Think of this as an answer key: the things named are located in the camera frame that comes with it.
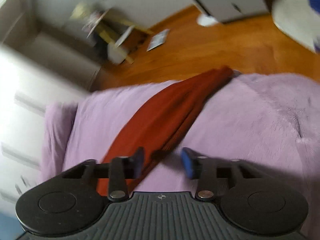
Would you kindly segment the purple bed sheet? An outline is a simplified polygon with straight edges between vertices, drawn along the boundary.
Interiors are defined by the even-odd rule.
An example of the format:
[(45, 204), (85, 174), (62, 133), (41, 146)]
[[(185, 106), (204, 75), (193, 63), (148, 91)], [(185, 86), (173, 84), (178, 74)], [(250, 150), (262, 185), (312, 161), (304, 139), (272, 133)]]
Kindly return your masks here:
[[(124, 125), (170, 82), (96, 92), (80, 103), (57, 103), (45, 114), (40, 182), (87, 159), (102, 160)], [(138, 191), (195, 191), (181, 149), (249, 161), (304, 194), (302, 232), (319, 239), (319, 84), (294, 74), (242, 74), (206, 103), (182, 142)]]

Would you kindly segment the red knit sweater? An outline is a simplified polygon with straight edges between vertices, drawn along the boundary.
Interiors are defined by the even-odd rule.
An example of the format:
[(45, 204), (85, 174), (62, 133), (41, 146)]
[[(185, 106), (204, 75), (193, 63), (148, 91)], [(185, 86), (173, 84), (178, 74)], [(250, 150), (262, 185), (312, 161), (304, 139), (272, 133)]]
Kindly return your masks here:
[(126, 185), (129, 192), (171, 153), (183, 140), (207, 100), (233, 76), (228, 67), (173, 83), (151, 97), (127, 122), (104, 156), (103, 163), (115, 157), (132, 156), (144, 148), (142, 174)]

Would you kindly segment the cluttered wooden chair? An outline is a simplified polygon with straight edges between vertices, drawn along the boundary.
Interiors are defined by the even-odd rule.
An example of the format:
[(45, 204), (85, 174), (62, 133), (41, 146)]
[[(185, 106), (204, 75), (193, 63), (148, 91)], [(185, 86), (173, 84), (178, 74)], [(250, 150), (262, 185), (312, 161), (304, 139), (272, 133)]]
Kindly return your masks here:
[(83, 2), (75, 6), (70, 19), (84, 24), (87, 37), (95, 34), (107, 44), (108, 59), (114, 64), (134, 63), (130, 53), (153, 34), (149, 28), (132, 22), (116, 9), (99, 10)]

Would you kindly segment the white paper on floor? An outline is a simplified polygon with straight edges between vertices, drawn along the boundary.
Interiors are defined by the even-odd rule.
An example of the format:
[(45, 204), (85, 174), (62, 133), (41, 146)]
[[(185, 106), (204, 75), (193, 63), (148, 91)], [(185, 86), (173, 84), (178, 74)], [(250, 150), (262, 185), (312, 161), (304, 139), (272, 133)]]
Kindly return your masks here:
[(161, 46), (162, 44), (164, 44), (167, 39), (167, 35), (168, 35), (169, 31), (170, 31), (170, 29), (164, 29), (160, 33), (156, 34), (151, 39), (146, 51), (151, 51), (151, 50)]

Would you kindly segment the white wardrobe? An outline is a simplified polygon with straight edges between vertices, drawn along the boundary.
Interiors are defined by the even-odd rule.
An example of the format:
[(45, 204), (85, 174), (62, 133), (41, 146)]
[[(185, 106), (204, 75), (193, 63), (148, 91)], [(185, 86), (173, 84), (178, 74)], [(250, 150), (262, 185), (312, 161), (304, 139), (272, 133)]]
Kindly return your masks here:
[(84, 98), (99, 72), (94, 43), (56, 18), (71, 0), (1, 0), (1, 213), (37, 184), (46, 108)]

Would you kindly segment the white round rug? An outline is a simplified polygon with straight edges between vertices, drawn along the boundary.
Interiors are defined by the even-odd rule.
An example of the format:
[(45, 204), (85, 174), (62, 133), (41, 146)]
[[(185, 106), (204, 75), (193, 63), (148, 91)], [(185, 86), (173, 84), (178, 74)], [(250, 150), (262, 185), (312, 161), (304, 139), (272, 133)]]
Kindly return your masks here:
[(309, 0), (274, 0), (271, 15), (276, 27), (313, 53), (319, 53), (319, 13)]

